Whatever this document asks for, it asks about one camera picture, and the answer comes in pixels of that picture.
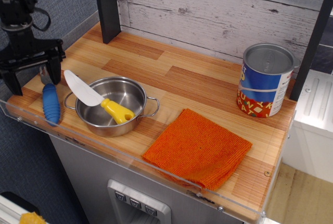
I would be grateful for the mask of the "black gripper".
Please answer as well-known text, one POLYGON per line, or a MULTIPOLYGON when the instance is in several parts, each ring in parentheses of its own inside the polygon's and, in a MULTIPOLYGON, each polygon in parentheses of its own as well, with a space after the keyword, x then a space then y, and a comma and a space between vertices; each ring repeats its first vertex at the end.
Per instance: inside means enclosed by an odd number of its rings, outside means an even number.
POLYGON ((61 62, 65 58, 61 39, 37 39, 28 27, 3 27, 9 43, 1 50, 1 76, 14 95, 22 96, 15 72, 38 64, 45 64, 53 82, 61 80, 61 62))

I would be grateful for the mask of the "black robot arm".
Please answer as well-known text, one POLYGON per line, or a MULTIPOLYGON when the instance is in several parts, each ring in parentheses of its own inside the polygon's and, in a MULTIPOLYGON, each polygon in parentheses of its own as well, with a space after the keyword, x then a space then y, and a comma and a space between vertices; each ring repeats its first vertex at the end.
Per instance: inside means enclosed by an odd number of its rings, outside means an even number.
POLYGON ((32 13, 46 11, 35 6, 37 0, 1 0, 1 29, 8 45, 1 50, 1 78, 14 95, 22 95, 16 72, 45 64, 51 81, 61 80, 61 62, 65 58, 61 39, 37 39, 32 13))

